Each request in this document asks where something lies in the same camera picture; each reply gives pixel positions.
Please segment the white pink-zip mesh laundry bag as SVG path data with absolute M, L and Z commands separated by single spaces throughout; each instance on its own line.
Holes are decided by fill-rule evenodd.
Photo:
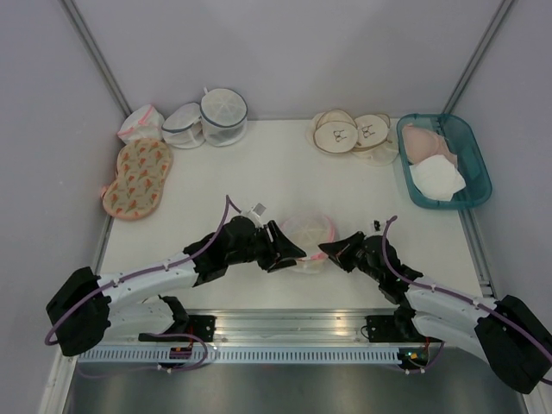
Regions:
M 301 213 L 289 217 L 280 224 L 284 235 L 301 248 L 306 256 L 298 259 L 292 268 L 296 273 L 320 273 L 328 258 L 319 244 L 331 243 L 336 239 L 336 227 L 333 222 L 320 212 Z

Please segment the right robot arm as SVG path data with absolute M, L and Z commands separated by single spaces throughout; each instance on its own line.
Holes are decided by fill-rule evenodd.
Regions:
M 320 248 L 343 271 L 359 270 L 377 282 L 398 307 L 393 328 L 399 338 L 425 336 L 460 348 L 523 394 L 551 383 L 551 334 L 521 299 L 469 296 L 439 285 L 402 263 L 383 235 L 357 232 Z

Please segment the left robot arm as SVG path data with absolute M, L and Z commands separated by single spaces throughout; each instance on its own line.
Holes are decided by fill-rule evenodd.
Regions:
M 96 275 L 75 270 L 47 303 L 52 324 L 45 343 L 70 357 L 92 349 L 112 326 L 113 316 L 143 299 L 191 289 L 221 278 L 229 267 L 254 262 L 267 273 L 296 266 L 306 253 L 275 221 L 258 226 L 236 216 L 172 257 L 130 273 Z

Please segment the beige round laundry bag rear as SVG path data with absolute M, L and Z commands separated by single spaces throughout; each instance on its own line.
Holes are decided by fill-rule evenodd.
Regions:
M 391 118 L 385 113 L 355 118 L 358 139 L 352 154 L 369 166 L 387 166 L 398 156 L 398 141 Z

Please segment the beige round laundry bag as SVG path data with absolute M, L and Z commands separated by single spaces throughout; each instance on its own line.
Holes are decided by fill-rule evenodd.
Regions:
M 391 118 L 385 113 L 355 118 L 358 139 L 352 154 L 369 166 L 387 166 L 398 156 L 398 141 Z
M 325 154 L 345 154 L 357 144 L 358 128 L 346 111 L 328 110 L 316 114 L 310 121 L 305 139 Z

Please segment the white bra in basket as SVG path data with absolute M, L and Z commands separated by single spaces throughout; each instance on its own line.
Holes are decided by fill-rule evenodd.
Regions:
M 440 154 L 410 166 L 410 172 L 416 188 L 431 200 L 449 202 L 466 187 L 455 165 Z

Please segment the beige round laundry bag front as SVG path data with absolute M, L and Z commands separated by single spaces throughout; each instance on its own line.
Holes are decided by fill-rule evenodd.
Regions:
M 328 110 L 316 114 L 310 121 L 305 139 L 325 154 L 345 154 L 357 144 L 358 128 L 346 111 Z

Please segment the pink bra in basket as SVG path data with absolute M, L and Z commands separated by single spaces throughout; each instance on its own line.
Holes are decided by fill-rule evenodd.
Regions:
M 406 156 L 412 164 L 418 164 L 435 155 L 444 156 L 454 166 L 457 166 L 457 155 L 453 154 L 445 139 L 432 130 L 407 124 L 401 130 Z

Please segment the white blue-trim tall laundry bag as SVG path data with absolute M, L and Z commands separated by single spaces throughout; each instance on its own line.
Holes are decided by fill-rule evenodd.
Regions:
M 210 145 L 226 147 L 245 135 L 248 105 L 237 92 L 227 88 L 204 89 L 199 109 L 202 132 Z

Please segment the white blue-trim flat laundry bag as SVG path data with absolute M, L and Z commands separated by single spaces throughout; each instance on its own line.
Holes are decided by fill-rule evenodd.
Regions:
M 205 143 L 198 103 L 186 103 L 172 113 L 161 126 L 166 144 L 179 149 L 193 149 Z

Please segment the floral beige bra pouch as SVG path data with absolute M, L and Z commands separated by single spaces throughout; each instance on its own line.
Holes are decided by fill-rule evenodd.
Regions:
M 103 208 L 109 216 L 134 221 L 151 215 L 160 204 L 173 163 L 171 149 L 154 138 L 124 146 L 116 159 L 116 177 L 103 188 Z

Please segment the white pink-trim corner laundry bag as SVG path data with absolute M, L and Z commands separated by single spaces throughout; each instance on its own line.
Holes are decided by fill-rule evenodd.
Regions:
M 164 121 L 163 115 L 152 104 L 146 104 L 125 119 L 116 136 L 125 144 L 142 138 L 160 141 Z

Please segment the teal plastic basket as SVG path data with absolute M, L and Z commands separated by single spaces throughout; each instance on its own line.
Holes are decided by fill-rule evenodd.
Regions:
M 457 170 L 465 179 L 466 187 L 457 192 L 451 201 L 442 202 L 426 198 L 414 185 L 402 138 L 407 124 L 432 130 L 441 135 L 449 150 L 457 155 Z M 479 146 L 470 126 L 461 118 L 450 114 L 409 114 L 398 120 L 397 141 L 405 183 L 414 204 L 433 210 L 465 210 L 483 204 L 492 193 L 492 183 L 486 170 Z

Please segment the aluminium mounting rail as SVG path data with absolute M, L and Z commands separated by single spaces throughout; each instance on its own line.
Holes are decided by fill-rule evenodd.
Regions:
M 390 310 L 170 310 L 165 304 L 139 304 L 112 317 L 102 339 L 134 341 L 140 333 L 161 334 L 173 323 L 187 325 L 191 315 L 216 317 L 213 342 L 367 341 L 360 333 L 366 316 Z

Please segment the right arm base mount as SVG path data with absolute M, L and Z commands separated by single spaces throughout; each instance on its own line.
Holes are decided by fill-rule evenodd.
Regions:
M 370 343 L 425 344 L 440 343 L 441 340 L 421 335 L 410 319 L 399 321 L 392 315 L 366 316 L 360 333 Z

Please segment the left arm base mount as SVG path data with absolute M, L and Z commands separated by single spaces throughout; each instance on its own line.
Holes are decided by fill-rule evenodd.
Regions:
M 191 315 L 186 326 L 173 323 L 161 334 L 140 333 L 139 342 L 213 342 L 216 317 L 212 315 Z

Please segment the right aluminium frame post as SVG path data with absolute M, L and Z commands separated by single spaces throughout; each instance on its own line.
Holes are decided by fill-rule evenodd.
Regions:
M 500 30 L 505 25 L 513 9 L 518 1 L 516 0 L 501 0 L 499 5 L 492 14 L 490 22 L 487 24 L 483 35 L 480 37 L 474 51 L 471 53 L 467 64 L 462 70 L 461 76 L 455 83 L 455 86 L 450 93 L 446 103 L 442 108 L 442 113 L 451 114 L 455 111 L 462 96 L 466 92 L 473 80 L 475 73 L 482 64 L 484 58 L 492 47 L 493 42 L 498 36 Z

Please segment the aluminium frame post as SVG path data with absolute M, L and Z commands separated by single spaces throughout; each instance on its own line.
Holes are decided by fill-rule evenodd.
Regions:
M 111 71 L 109 63 L 107 59 L 105 59 L 101 48 L 97 44 L 95 36 L 80 11 L 77 2 L 74 0 L 59 0 L 59 4 L 81 41 L 85 51 L 89 55 L 100 78 L 103 80 L 103 83 L 115 102 L 116 107 L 123 113 L 124 116 L 129 116 L 132 112 L 129 102 L 124 96 L 115 75 Z
M 484 58 L 492 47 L 493 42 L 498 36 L 500 30 L 505 25 L 513 9 L 518 1 L 516 0 L 501 0 L 499 5 L 492 14 L 490 22 L 487 24 L 483 35 L 480 37 L 474 51 L 471 53 L 467 64 L 462 70 L 461 76 L 455 83 L 455 86 L 450 93 L 446 103 L 442 108 L 442 113 L 451 114 L 455 111 L 462 96 L 466 92 L 473 80 L 475 73 L 482 64 Z

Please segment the left aluminium frame post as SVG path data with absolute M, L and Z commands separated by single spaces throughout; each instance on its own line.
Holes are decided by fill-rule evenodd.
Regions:
M 97 44 L 95 36 L 80 11 L 77 2 L 74 0 L 59 0 L 59 4 L 81 41 L 85 51 L 89 55 L 100 78 L 103 80 L 103 83 L 115 102 L 116 107 L 123 113 L 124 116 L 129 116 L 132 112 L 129 102 L 124 96 L 115 75 L 111 71 L 109 63 L 107 59 L 105 59 L 101 48 Z

